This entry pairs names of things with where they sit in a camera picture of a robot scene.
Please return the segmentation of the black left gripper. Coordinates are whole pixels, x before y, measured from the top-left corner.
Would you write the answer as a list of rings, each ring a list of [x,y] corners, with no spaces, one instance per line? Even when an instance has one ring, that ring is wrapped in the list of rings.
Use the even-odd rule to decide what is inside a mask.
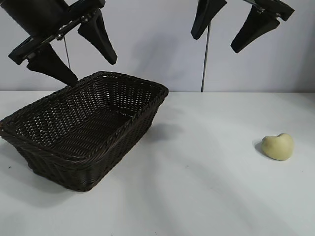
[[[29,70],[74,87],[78,82],[77,76],[48,43],[59,40],[81,23],[78,33],[114,65],[117,54],[109,40],[100,10],[104,5],[104,0],[78,0],[72,5],[64,0],[2,0],[0,7],[29,34],[8,55],[9,58],[17,65],[27,58]]]

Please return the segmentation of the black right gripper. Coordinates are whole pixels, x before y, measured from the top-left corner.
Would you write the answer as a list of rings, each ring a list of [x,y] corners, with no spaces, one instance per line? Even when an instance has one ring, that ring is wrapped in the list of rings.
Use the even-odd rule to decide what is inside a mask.
[[[254,40],[276,29],[280,22],[287,21],[295,11],[281,0],[244,0],[252,5],[251,10],[233,39],[231,48],[239,53]],[[215,15],[227,4],[225,0],[199,0],[191,35],[198,40]]]

